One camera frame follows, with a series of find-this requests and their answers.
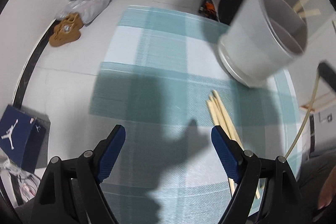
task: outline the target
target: tan sneaker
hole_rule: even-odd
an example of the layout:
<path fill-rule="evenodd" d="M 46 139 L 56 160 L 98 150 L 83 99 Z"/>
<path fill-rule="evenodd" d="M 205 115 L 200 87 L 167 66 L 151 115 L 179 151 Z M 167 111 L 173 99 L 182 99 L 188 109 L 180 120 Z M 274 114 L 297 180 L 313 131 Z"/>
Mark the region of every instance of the tan sneaker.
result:
<path fill-rule="evenodd" d="M 69 25 L 75 24 L 75 27 L 79 30 L 84 26 L 84 23 L 81 20 L 81 16 L 78 13 L 70 13 L 67 15 L 59 24 L 54 27 L 54 33 L 61 28 L 61 25 L 67 23 Z"/>
<path fill-rule="evenodd" d="M 59 47 L 66 43 L 76 41 L 81 36 L 81 32 L 75 27 L 75 24 L 64 23 L 61 27 L 49 38 L 49 43 L 53 47 Z"/>

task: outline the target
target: chopstick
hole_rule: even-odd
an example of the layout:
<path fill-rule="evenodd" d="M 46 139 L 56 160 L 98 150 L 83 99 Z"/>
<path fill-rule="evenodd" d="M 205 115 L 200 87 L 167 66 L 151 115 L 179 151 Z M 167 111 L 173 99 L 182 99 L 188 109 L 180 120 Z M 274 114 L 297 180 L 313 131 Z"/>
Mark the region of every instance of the chopstick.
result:
<path fill-rule="evenodd" d="M 293 10 L 295 12 L 298 12 L 309 0 L 299 0 L 295 5 L 293 6 Z"/>
<path fill-rule="evenodd" d="M 235 140 L 239 146 L 241 147 L 242 150 L 244 150 L 243 148 L 243 144 L 238 136 L 238 133 L 236 131 L 235 126 L 233 125 L 233 122 L 221 100 L 221 97 L 219 96 L 218 92 L 216 90 L 212 91 L 213 96 L 209 95 L 209 99 L 207 100 L 207 105 L 209 107 L 209 111 L 210 111 L 210 115 L 212 118 L 212 121 L 214 122 L 214 125 L 220 125 L 222 127 L 222 129 L 224 130 L 224 132 L 228 135 L 228 137 L 231 140 Z M 234 182 L 232 179 L 228 178 L 229 181 L 229 185 L 230 185 L 230 191 L 231 191 L 231 196 L 234 193 Z M 260 193 L 258 188 L 256 189 L 256 193 L 255 193 L 255 197 L 257 199 L 260 198 Z"/>
<path fill-rule="evenodd" d="M 321 11 L 319 9 L 312 9 L 312 10 L 307 10 L 307 11 L 299 12 L 298 15 L 301 18 L 306 18 L 306 17 L 310 17 L 310 16 L 321 15 Z"/>

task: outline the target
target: cardboard box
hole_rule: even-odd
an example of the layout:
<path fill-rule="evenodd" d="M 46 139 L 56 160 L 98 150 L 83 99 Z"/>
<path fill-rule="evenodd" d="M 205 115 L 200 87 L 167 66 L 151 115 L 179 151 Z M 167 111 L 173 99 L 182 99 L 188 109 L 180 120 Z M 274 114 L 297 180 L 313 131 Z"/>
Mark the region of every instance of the cardboard box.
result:
<path fill-rule="evenodd" d="M 34 173 L 45 133 L 36 117 L 8 105 L 0 120 L 0 147 L 18 167 Z"/>

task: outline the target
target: jumpman logo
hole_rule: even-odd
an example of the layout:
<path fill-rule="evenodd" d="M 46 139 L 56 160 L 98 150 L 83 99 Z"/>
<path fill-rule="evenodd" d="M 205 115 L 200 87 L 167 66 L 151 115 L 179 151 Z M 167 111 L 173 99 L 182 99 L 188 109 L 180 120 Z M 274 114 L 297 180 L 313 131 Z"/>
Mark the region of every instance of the jumpman logo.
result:
<path fill-rule="evenodd" d="M 7 131 L 6 131 L 6 135 L 1 136 L 1 139 L 6 139 L 8 138 L 10 141 L 10 146 L 12 147 L 12 150 L 14 149 L 13 146 L 13 142 L 12 142 L 12 133 L 13 133 L 13 129 L 15 128 L 16 124 L 18 123 L 18 119 L 16 119 L 15 124 L 12 125 Z"/>

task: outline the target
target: floor tile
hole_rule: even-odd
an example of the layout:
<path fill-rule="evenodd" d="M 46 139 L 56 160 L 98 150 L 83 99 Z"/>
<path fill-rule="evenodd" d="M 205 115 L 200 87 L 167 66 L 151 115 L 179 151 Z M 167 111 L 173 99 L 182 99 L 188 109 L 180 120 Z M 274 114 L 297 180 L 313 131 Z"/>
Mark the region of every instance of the floor tile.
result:
<path fill-rule="evenodd" d="M 35 68 L 23 106 L 50 119 L 48 161 L 80 156 L 93 149 L 116 125 L 114 119 L 89 114 L 96 77 Z"/>
<path fill-rule="evenodd" d="M 47 45 L 29 81 L 23 106 L 48 115 L 48 160 L 78 157 L 107 137 L 119 123 L 89 114 L 91 97 L 116 26 L 129 5 L 198 13 L 198 0 L 112 0 L 75 42 Z M 41 176 L 44 170 L 38 170 Z"/>
<path fill-rule="evenodd" d="M 119 19 L 129 5 L 197 14 L 199 0 L 112 0 L 89 26 L 81 29 L 79 40 L 58 48 L 47 45 L 37 67 L 97 75 Z"/>

